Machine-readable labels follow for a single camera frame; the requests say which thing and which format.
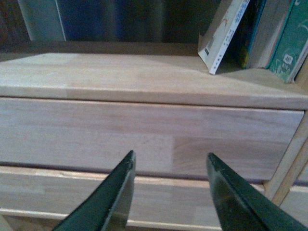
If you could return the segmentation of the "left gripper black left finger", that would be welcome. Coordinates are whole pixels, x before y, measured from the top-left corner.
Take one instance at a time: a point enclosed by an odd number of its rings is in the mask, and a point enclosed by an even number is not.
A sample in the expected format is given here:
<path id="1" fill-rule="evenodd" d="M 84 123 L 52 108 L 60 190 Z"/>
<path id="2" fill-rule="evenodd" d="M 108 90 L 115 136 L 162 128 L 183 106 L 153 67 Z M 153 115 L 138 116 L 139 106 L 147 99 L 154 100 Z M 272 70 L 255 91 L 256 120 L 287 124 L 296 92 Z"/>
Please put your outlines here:
<path id="1" fill-rule="evenodd" d="M 55 231 L 124 231 L 134 193 L 136 155 L 130 151 Z"/>

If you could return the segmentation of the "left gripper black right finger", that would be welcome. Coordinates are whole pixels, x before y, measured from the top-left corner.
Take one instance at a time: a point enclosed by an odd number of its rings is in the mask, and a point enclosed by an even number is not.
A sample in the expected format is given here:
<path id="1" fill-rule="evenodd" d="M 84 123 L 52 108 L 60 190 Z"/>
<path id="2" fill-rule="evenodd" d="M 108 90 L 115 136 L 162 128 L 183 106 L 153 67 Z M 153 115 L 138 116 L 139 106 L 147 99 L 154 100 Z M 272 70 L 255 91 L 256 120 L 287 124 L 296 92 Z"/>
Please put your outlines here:
<path id="1" fill-rule="evenodd" d="M 206 159 L 213 203 L 224 231 L 306 231 L 215 154 Z"/>

